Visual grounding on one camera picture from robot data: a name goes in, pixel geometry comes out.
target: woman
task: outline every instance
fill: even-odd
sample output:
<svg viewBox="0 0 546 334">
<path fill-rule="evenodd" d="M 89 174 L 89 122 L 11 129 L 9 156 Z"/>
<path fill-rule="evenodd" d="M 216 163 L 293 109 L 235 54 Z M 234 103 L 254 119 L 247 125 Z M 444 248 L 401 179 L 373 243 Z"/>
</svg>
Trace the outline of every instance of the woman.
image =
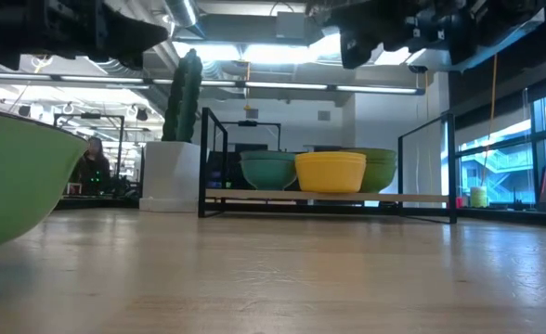
<svg viewBox="0 0 546 334">
<path fill-rule="evenodd" d="M 83 195 L 100 195 L 110 184 L 110 163 L 104 156 L 104 147 L 98 137 L 88 140 L 89 147 L 71 176 L 72 181 L 80 183 Z"/>
</svg>

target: bowl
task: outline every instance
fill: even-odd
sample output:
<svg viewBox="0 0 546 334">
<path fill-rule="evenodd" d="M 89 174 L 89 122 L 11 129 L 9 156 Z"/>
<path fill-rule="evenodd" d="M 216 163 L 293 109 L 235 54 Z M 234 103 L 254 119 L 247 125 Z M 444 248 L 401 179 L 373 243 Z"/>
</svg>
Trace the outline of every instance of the bowl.
<svg viewBox="0 0 546 334">
<path fill-rule="evenodd" d="M 366 157 L 355 153 L 334 154 L 323 159 L 321 153 L 301 154 L 296 158 L 295 167 L 302 191 L 318 193 L 356 193 L 360 190 Z"/>
<path fill-rule="evenodd" d="M 281 161 L 293 161 L 295 159 L 295 153 L 279 152 L 279 151 L 243 151 L 240 156 L 244 161 L 247 160 L 281 160 Z"/>
<path fill-rule="evenodd" d="M 295 165 L 286 160 L 240 161 L 246 181 L 257 190 L 283 190 L 295 181 Z"/>
<path fill-rule="evenodd" d="M 314 152 L 302 153 L 295 157 L 296 161 L 361 161 L 366 156 L 351 152 Z"/>
<path fill-rule="evenodd" d="M 395 161 L 397 159 L 397 153 L 391 149 L 383 148 L 347 148 L 342 149 L 345 152 L 359 153 L 366 156 L 366 161 Z"/>
<path fill-rule="evenodd" d="M 0 244 L 54 209 L 86 147 L 78 136 L 0 112 Z"/>
<path fill-rule="evenodd" d="M 394 163 L 367 163 L 360 192 L 378 193 L 391 185 L 397 167 Z"/>
</svg>

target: wall vent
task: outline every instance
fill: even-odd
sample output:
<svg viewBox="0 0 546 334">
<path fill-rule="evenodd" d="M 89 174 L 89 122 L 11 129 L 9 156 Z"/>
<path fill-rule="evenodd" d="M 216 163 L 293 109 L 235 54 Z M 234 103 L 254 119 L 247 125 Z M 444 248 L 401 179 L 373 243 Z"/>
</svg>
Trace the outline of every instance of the wall vent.
<svg viewBox="0 0 546 334">
<path fill-rule="evenodd" d="M 247 120 L 258 120 L 258 109 L 247 109 L 246 110 L 246 119 Z"/>
<path fill-rule="evenodd" d="M 328 110 L 319 110 L 318 120 L 323 122 L 329 122 L 331 120 L 331 112 Z"/>
</svg>

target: light green bowl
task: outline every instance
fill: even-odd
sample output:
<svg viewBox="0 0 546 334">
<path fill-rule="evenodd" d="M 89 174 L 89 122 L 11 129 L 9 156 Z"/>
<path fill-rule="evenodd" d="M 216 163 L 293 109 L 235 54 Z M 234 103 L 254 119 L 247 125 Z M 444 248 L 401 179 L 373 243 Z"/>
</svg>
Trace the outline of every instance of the light green bowl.
<svg viewBox="0 0 546 334">
<path fill-rule="evenodd" d="M 240 161 L 246 181 L 257 190 L 283 190 L 296 179 L 295 164 L 284 160 Z"/>
<path fill-rule="evenodd" d="M 0 113 L 0 244 L 46 218 L 85 148 L 78 136 Z"/>
<path fill-rule="evenodd" d="M 397 167 L 394 163 L 367 163 L 359 192 L 378 193 L 391 185 Z"/>
<path fill-rule="evenodd" d="M 395 161 L 397 153 L 391 149 L 383 148 L 346 148 L 342 149 L 345 152 L 359 153 L 366 156 L 368 162 L 384 162 Z"/>
</svg>

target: cactus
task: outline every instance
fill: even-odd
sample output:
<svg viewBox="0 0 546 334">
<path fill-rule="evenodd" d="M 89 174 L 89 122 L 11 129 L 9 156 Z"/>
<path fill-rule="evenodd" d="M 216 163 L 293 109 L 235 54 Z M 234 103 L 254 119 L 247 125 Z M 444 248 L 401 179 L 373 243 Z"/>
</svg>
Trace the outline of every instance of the cactus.
<svg viewBox="0 0 546 334">
<path fill-rule="evenodd" d="M 194 132 L 197 100 L 201 88 L 201 59 L 191 49 L 180 59 L 170 87 L 168 110 L 165 112 L 162 141 L 190 143 Z"/>
</svg>

